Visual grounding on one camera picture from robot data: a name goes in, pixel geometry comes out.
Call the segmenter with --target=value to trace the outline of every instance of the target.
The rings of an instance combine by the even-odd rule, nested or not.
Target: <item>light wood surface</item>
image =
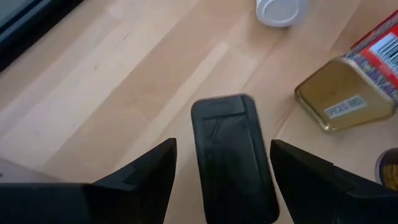
[[[292,93],[398,2],[309,0],[305,20],[289,29],[258,23],[254,8],[254,0],[86,0],[2,73],[0,157],[92,182],[176,137],[165,222],[205,223],[190,107],[244,92],[267,147],[280,138],[372,179],[378,154],[397,146],[397,118],[326,134]],[[277,222],[291,223],[280,203]]]

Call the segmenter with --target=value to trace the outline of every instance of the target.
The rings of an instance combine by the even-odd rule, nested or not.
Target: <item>black rubber pad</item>
[[[279,206],[252,98],[200,100],[191,113],[207,222],[276,221]]]

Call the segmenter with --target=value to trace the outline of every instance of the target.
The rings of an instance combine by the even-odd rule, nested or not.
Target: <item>white container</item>
[[[257,18],[271,27],[288,27],[302,20],[308,0],[257,0]]]

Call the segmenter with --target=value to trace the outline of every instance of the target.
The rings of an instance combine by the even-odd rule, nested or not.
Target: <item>wooden floor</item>
[[[293,90],[398,1],[309,0],[305,20],[290,29],[258,23],[254,8],[255,0],[86,0],[2,73],[0,157],[92,182],[175,137],[165,222],[205,223],[190,121],[197,99],[252,95],[267,146],[277,136],[339,145],[345,137],[320,137]],[[286,210],[278,223],[291,223]]]

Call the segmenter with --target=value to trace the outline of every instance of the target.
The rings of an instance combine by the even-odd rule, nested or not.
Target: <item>white bottle cap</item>
[[[307,12],[307,0],[257,0],[257,18],[272,27],[287,27]]]

